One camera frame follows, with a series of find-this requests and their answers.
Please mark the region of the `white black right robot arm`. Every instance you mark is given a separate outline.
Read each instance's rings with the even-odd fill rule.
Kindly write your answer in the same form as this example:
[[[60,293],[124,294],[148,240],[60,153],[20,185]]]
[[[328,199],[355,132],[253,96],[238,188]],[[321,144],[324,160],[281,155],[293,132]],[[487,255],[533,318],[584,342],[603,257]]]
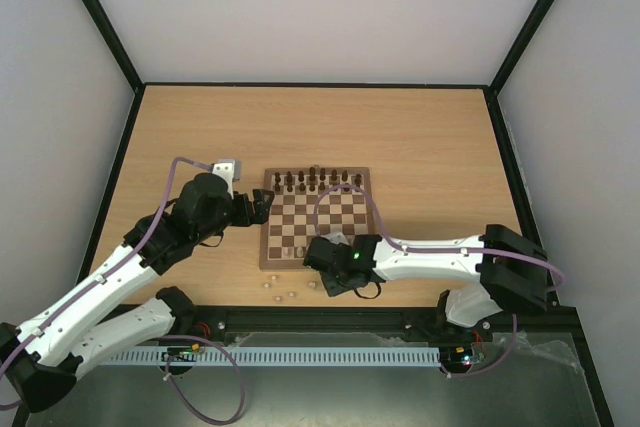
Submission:
[[[441,295],[436,326],[455,339],[479,321],[500,312],[542,314],[547,306],[547,256],[509,228],[490,224],[481,235],[453,240],[413,241],[341,233],[310,241],[303,265],[320,273],[331,297],[370,284],[403,279],[463,281]]]

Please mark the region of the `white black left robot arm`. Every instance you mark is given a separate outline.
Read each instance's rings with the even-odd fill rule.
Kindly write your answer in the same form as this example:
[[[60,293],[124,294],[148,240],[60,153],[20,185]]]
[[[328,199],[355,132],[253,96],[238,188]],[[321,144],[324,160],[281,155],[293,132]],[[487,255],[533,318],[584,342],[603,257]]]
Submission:
[[[30,412],[44,411],[112,355],[178,332],[195,307],[177,287],[161,289],[127,314],[109,313],[126,297],[189,258],[228,227],[264,224],[273,192],[234,190],[229,164],[187,182],[178,197],[163,197],[92,274],[50,307],[17,326],[1,325],[1,374]]]

